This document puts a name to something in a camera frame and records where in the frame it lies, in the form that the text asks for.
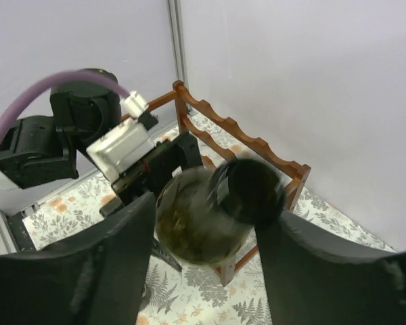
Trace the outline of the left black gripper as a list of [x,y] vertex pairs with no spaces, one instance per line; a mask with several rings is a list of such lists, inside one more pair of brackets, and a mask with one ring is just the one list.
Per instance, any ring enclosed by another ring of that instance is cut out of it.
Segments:
[[99,212],[102,217],[109,217],[146,192],[159,196],[173,178],[173,171],[202,165],[198,141],[190,132],[180,133],[173,140],[158,142],[155,148],[111,183],[116,197]]

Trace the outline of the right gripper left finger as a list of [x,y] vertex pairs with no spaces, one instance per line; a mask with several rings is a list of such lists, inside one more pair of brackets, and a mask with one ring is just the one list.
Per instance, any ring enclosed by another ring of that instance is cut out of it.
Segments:
[[155,218],[146,193],[43,250],[0,255],[0,324],[134,324]]

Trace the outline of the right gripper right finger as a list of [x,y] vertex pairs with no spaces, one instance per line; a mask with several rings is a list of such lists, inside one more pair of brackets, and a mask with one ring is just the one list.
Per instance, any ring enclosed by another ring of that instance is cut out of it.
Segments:
[[406,324],[406,251],[357,244],[288,211],[255,232],[274,324]]

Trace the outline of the green wine bottle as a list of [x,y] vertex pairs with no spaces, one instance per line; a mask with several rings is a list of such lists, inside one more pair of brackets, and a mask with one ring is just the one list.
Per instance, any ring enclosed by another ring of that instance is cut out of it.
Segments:
[[156,235],[162,249],[182,261],[220,264],[239,251],[251,229],[271,225],[285,201],[279,171],[261,159],[186,169],[158,197]]

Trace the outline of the brown wooden wine rack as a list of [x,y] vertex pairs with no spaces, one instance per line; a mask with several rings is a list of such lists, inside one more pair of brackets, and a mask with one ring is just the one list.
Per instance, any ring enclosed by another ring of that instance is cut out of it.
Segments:
[[[188,131],[198,141],[200,156],[203,163],[201,167],[216,169],[225,161],[234,158],[241,158],[243,156],[238,156],[231,150],[220,147],[209,133],[197,129],[187,116],[188,106],[195,108],[214,124],[250,148],[254,152],[254,156],[246,158],[261,159],[274,166],[281,175],[286,194],[286,201],[281,214],[284,211],[292,210],[294,208],[309,175],[309,166],[300,165],[294,161],[280,159],[273,153],[266,141],[259,137],[250,137],[246,135],[232,118],[220,117],[208,102],[193,98],[181,81],[175,82],[173,90],[170,93],[154,100],[150,103],[149,107],[150,109],[155,109],[171,101],[174,102],[176,106],[179,132],[183,133]],[[241,261],[237,259],[236,255],[237,253],[220,264],[209,265],[216,269],[222,284],[228,284],[233,279],[237,268],[241,265]]]

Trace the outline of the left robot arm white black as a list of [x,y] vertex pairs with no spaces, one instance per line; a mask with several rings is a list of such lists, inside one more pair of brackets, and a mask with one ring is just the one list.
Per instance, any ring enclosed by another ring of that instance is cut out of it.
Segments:
[[0,191],[76,179],[83,154],[108,180],[115,198],[101,214],[113,215],[145,192],[159,194],[176,169],[202,165],[188,132],[155,142],[158,122],[136,91],[105,70],[59,72],[24,91],[0,117]]

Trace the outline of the floral patterned table mat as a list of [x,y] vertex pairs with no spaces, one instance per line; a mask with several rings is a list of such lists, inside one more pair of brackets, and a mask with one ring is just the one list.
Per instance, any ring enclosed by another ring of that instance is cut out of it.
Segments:
[[[66,186],[26,211],[23,224],[40,249],[102,220],[100,209],[114,193],[96,171]],[[302,218],[338,236],[388,250],[388,245],[336,210],[320,196],[304,189],[294,209]],[[150,300],[138,324],[269,324],[261,260],[252,256],[227,286],[206,267],[184,265],[176,272],[165,262],[150,260],[146,278]]]

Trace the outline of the aluminium rail frame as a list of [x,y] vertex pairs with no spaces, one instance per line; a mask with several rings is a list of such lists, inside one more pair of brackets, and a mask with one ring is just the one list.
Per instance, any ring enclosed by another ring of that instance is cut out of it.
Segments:
[[24,220],[38,210],[38,204],[31,205],[12,216],[0,210],[0,255],[36,250]]

